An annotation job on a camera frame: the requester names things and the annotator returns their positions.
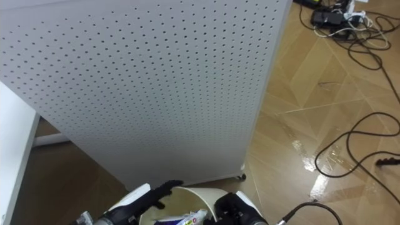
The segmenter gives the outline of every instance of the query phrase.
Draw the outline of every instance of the power adapter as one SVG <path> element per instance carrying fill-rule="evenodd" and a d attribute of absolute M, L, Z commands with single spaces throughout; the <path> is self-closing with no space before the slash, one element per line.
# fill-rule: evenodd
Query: power adapter
<path fill-rule="evenodd" d="M 311 15 L 311 24 L 317 28 L 336 28 L 343 19 L 343 14 L 315 10 Z"/>
<path fill-rule="evenodd" d="M 293 0 L 293 2 L 301 4 L 310 9 L 317 9 L 322 6 L 322 0 Z"/>

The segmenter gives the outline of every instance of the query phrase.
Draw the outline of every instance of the parquet floor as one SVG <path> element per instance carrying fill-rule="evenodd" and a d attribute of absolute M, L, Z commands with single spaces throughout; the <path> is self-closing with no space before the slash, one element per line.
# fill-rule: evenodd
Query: parquet floor
<path fill-rule="evenodd" d="M 396 0 L 356 4 L 393 16 L 400 12 Z M 305 21 L 310 14 L 305 11 Z M 361 170 L 329 179 L 315 170 L 313 161 L 319 150 L 363 116 L 384 111 L 400 118 L 400 106 L 382 71 L 359 66 L 330 39 L 302 27 L 298 16 L 299 6 L 293 4 L 247 157 L 264 216 L 274 223 L 297 204 L 317 199 L 334 208 L 344 224 L 399 224 L 400 206 Z M 400 31 L 387 37 L 392 49 L 378 54 L 400 89 Z M 358 58 L 373 63 L 369 56 Z M 359 129 L 395 133 L 398 128 L 392 121 L 372 117 Z M 327 173 L 342 174 L 353 167 L 344 141 L 321 158 Z M 350 147 L 361 159 L 375 151 L 400 153 L 399 143 L 398 137 L 353 135 Z M 400 196 L 400 167 L 378 169 L 378 158 L 367 160 L 365 167 Z M 290 224 L 336 222 L 322 209 L 304 209 Z"/>
<path fill-rule="evenodd" d="M 398 17 L 400 1 L 370 0 L 367 4 L 358 2 L 357 8 Z M 304 10 L 305 21 L 310 14 Z M 196 186 L 243 190 L 270 224 L 299 203 L 314 199 L 331 206 L 344 224 L 399 224 L 400 206 L 361 170 L 341 179 L 328 179 L 315 170 L 313 160 L 321 148 L 368 113 L 384 111 L 400 118 L 400 105 L 381 71 L 369 71 L 351 61 L 331 40 L 303 28 L 298 16 L 299 6 L 293 4 L 248 149 L 247 180 L 225 179 Z M 378 54 L 400 89 L 400 30 L 387 37 L 392 48 Z M 373 63 L 368 57 L 360 59 Z M 359 128 L 376 133 L 397 129 L 381 117 L 373 117 Z M 400 137 L 353 135 L 350 146 L 358 159 L 374 151 L 400 153 Z M 73 144 L 57 148 L 64 149 L 31 154 L 26 169 L 30 172 L 22 184 L 13 224 L 66 224 L 84 210 L 96 216 L 124 195 L 121 184 Z M 59 160 L 46 171 L 40 170 L 41 162 L 52 158 Z M 378 169 L 374 165 L 377 159 L 367 160 L 365 167 L 400 196 L 400 166 Z M 76 165 L 73 175 L 66 172 L 71 171 L 71 162 Z M 331 174 L 344 173 L 354 165 L 344 140 L 329 149 L 320 165 Z M 53 182 L 54 176 L 60 180 Z M 299 211 L 289 224 L 336 222 L 322 209 L 310 207 Z"/>

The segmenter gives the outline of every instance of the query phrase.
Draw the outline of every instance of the white table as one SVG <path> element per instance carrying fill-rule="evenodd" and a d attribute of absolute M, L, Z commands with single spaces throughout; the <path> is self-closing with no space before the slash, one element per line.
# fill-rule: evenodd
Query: white table
<path fill-rule="evenodd" d="M 39 115 L 0 82 L 0 215 L 9 224 Z"/>

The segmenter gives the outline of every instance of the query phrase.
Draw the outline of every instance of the white pegboard panel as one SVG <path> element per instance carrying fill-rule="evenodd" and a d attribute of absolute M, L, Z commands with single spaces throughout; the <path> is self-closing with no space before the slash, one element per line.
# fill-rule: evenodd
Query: white pegboard panel
<path fill-rule="evenodd" d="M 95 0 L 3 10 L 1 81 L 129 188 L 233 176 L 289 3 Z"/>

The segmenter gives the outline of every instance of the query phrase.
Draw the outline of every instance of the toothpaste tube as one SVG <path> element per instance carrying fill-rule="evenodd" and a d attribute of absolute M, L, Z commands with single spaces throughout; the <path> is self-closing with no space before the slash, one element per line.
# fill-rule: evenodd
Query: toothpaste tube
<path fill-rule="evenodd" d="M 154 225 L 200 225 L 206 218 L 207 210 L 200 209 L 183 216 L 171 216 L 157 220 Z"/>

